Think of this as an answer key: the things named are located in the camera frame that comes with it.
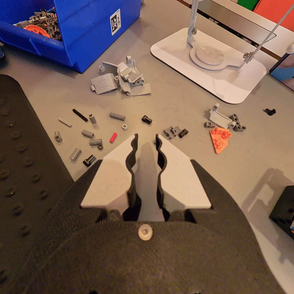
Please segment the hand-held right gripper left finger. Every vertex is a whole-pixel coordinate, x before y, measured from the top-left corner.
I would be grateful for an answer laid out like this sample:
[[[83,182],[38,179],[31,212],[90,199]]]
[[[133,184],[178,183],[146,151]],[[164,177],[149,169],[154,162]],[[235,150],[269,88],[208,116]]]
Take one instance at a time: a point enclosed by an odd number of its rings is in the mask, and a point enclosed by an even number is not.
[[[123,214],[136,202],[135,176],[138,134],[127,140],[104,157],[92,183],[81,202],[82,208],[118,210]]]

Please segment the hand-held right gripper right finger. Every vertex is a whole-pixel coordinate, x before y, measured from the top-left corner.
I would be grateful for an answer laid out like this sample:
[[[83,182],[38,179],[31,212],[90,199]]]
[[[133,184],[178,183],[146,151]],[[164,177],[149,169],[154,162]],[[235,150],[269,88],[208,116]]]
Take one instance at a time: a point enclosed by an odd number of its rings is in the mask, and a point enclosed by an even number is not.
[[[211,202],[191,159],[162,135],[156,134],[157,202],[161,209],[209,209]]]

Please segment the black toy axle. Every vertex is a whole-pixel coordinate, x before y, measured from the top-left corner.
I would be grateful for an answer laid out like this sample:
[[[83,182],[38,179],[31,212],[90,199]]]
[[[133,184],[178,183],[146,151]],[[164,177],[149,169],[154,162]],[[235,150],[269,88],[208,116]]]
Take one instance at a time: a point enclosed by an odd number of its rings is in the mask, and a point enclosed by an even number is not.
[[[79,116],[83,121],[88,122],[89,120],[83,116],[79,111],[77,111],[76,109],[72,109],[73,113],[75,113],[77,116]]]

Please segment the blue plastic bin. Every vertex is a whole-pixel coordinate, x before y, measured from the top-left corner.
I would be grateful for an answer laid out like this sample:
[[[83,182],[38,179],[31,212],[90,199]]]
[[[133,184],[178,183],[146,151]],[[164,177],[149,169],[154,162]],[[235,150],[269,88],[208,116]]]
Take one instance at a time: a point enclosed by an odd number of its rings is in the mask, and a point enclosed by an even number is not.
[[[62,41],[14,26],[55,8]],[[8,0],[0,2],[1,42],[83,73],[138,19],[139,0]]]

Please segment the pile of toy building parts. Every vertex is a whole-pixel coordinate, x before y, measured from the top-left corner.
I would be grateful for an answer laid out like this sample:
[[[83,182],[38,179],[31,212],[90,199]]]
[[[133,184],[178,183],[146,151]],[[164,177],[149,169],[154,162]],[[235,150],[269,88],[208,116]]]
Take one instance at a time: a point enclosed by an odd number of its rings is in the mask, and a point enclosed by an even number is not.
[[[41,9],[39,12],[34,12],[34,15],[28,20],[23,20],[13,25],[41,36],[62,41],[54,7],[49,10]]]

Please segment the grey toy hinge assembly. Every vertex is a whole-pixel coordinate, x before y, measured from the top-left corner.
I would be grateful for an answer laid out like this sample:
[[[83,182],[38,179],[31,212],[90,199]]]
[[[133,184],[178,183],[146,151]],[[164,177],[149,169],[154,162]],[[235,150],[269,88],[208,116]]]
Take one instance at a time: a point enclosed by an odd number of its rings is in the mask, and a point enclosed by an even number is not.
[[[176,136],[178,136],[181,131],[182,130],[178,126],[176,126],[176,127],[171,126],[167,129],[164,129],[163,133],[167,139],[171,140],[171,139],[175,138]]]

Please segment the orange toy wedge piece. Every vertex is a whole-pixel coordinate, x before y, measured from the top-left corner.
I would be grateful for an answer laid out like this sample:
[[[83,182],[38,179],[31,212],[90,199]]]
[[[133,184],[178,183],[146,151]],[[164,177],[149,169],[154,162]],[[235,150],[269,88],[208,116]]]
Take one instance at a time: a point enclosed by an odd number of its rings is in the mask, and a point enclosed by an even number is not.
[[[215,127],[210,131],[215,153],[221,153],[228,146],[228,139],[232,136],[229,129]]]

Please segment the grey arched panel with pins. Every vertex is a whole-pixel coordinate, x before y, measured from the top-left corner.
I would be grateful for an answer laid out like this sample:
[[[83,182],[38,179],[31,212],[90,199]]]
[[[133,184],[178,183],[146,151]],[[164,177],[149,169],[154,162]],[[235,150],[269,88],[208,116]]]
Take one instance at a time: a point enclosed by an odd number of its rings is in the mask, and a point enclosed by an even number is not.
[[[233,121],[232,119],[222,115],[217,111],[219,108],[219,103],[216,103],[212,109],[210,110],[210,116],[209,116],[209,121],[214,123],[216,126],[221,127],[221,128],[234,128],[236,126],[236,122]]]

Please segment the dark grey angled toy beam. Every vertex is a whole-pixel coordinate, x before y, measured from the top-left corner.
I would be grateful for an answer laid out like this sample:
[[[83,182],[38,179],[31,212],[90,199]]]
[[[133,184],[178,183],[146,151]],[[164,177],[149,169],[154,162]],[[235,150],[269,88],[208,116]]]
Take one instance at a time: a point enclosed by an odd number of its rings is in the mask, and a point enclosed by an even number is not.
[[[244,130],[246,130],[246,127],[241,125],[239,119],[238,119],[238,116],[236,114],[232,114],[230,116],[230,119],[235,122],[235,126],[233,127],[233,130],[235,132],[243,132]]]

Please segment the black perforated board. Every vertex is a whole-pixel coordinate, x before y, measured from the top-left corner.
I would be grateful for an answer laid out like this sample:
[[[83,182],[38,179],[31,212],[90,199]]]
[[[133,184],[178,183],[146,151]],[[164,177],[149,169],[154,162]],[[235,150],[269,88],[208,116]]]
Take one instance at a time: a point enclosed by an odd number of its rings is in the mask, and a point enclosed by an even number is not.
[[[1,293],[22,273],[36,237],[72,177],[20,84],[1,74]]]

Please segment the grey curved toy panel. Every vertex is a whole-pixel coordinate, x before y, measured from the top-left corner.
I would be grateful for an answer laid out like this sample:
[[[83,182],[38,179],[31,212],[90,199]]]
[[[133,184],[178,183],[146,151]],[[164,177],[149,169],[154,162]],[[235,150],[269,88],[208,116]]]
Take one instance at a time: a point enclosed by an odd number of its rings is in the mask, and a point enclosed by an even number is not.
[[[90,86],[90,89],[91,91],[96,92],[97,95],[118,89],[118,85],[115,82],[112,73],[91,79],[91,83],[92,85]]]

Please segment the black block with holes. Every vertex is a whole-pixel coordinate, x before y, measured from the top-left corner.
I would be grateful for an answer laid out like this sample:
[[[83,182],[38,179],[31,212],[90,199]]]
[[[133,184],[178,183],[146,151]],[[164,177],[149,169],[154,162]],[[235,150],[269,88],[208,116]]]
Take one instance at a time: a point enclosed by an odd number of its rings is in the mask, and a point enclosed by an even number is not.
[[[294,239],[294,186],[286,186],[274,206],[270,219]]]

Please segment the white metal stand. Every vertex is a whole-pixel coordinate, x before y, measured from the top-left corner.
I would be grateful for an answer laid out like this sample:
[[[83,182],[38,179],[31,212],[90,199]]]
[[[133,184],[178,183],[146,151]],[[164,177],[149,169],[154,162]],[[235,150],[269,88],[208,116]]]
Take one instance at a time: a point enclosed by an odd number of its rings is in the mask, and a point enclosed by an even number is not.
[[[254,59],[278,26],[293,10],[292,5],[263,42],[249,53],[197,30],[199,1],[192,2],[189,27],[166,37],[151,47],[151,53],[224,102],[243,102],[266,75],[266,67]]]

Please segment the blue picture box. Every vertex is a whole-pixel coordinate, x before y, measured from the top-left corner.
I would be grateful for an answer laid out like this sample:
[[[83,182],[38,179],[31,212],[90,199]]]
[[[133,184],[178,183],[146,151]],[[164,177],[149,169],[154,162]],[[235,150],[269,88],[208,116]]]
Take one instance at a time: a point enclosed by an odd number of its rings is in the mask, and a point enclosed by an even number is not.
[[[285,53],[270,69],[269,74],[289,89],[294,90],[294,53]]]

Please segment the beige shelf board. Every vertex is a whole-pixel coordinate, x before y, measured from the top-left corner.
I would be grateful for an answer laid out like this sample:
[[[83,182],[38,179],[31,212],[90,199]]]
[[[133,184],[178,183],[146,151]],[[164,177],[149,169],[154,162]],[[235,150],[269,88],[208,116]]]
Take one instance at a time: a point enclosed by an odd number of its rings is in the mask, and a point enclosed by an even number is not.
[[[229,0],[200,1],[198,10],[257,44],[260,44],[276,25],[276,23]],[[263,47],[282,57],[293,41],[294,33],[279,26]]]

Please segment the green panel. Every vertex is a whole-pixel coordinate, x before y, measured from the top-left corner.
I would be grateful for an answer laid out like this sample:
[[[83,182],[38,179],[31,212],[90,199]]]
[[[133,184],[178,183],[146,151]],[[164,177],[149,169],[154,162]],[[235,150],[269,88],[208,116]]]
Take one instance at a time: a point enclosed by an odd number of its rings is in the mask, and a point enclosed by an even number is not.
[[[254,11],[255,7],[259,3],[259,0],[238,0],[237,4],[245,7],[246,9],[250,11]]]

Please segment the orange panel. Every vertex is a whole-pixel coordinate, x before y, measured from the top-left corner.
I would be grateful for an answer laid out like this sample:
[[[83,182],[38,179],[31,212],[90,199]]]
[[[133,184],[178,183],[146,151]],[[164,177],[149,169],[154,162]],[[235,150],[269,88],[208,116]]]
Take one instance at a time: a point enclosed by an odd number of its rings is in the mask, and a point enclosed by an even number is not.
[[[254,12],[274,23],[278,23],[293,3],[293,0],[260,0]],[[288,14],[281,26],[294,31],[294,10]]]

